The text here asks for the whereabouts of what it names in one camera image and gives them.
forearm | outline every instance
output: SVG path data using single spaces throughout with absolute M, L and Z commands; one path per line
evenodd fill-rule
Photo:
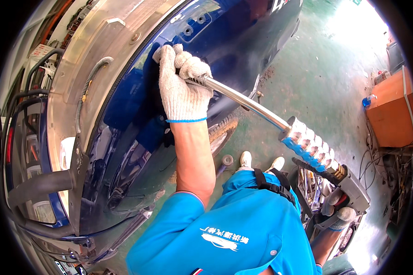
M 318 236 L 310 244 L 316 264 L 320 264 L 321 266 L 324 265 L 327 257 L 329 257 L 332 247 L 340 238 L 341 232 L 342 231 L 332 231 L 330 229 L 326 229 L 320 232 L 320 234 L 318 234 Z
M 171 123 L 176 147 L 176 191 L 197 195 L 205 206 L 216 183 L 206 121 Z

blue polo shirt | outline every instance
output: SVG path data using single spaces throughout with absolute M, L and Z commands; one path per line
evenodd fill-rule
M 266 181 L 278 179 L 264 173 Z M 321 274 L 303 225 L 300 207 L 256 186 L 253 171 L 239 171 L 223 184 L 210 211 L 192 193 L 176 192 L 127 254 L 134 275 Z

shoe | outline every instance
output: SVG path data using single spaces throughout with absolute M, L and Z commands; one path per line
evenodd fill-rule
M 252 161 L 251 153 L 248 151 L 244 151 L 242 155 L 240 156 L 240 166 L 251 168 L 251 161 Z
M 268 173 L 272 168 L 276 168 L 278 171 L 283 168 L 283 165 L 285 165 L 285 158 L 284 157 L 277 157 L 274 162 L 272 163 L 271 167 L 265 171 L 265 173 Z

knit glove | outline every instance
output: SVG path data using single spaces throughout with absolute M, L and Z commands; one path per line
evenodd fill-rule
M 334 205 L 340 200 L 341 196 L 343 195 L 343 191 L 337 187 L 323 203 L 323 207 L 321 208 L 321 214 L 325 216 L 332 216 L 335 210 Z M 329 229 L 332 231 L 341 231 L 346 228 L 356 217 L 356 212 L 353 208 L 350 207 L 343 207 L 336 213 L 338 220 L 332 224 Z
M 179 75 L 176 74 L 176 69 L 180 69 Z M 213 90 L 187 84 L 184 80 L 203 74 L 211 77 L 209 65 L 189 52 L 184 52 L 182 44 L 162 47 L 159 89 L 168 122 L 198 122 L 207 119 L 208 103 L 213 97 Z

wooden cabinet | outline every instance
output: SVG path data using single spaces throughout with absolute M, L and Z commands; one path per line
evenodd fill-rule
M 381 147 L 413 143 L 413 84 L 406 67 L 373 88 L 377 99 L 366 110 Z

